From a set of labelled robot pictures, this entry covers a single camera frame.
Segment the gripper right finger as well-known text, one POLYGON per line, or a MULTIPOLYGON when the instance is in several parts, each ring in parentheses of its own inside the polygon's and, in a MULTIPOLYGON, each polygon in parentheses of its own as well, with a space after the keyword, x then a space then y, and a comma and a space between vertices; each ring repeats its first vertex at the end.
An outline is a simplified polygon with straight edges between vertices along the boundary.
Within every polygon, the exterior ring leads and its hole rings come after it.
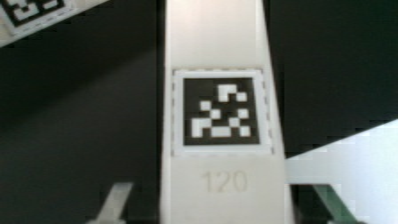
POLYGON ((357 220, 331 185, 315 185, 322 204, 331 214, 327 224, 366 224, 357 220))

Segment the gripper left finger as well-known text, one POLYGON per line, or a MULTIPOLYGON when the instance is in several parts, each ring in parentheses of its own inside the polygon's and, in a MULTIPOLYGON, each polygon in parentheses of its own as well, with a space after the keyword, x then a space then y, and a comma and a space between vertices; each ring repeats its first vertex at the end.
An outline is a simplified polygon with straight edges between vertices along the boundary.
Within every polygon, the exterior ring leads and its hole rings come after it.
POLYGON ((112 185, 98 216, 86 224, 126 224, 121 215, 132 189, 132 182, 116 183, 112 185))

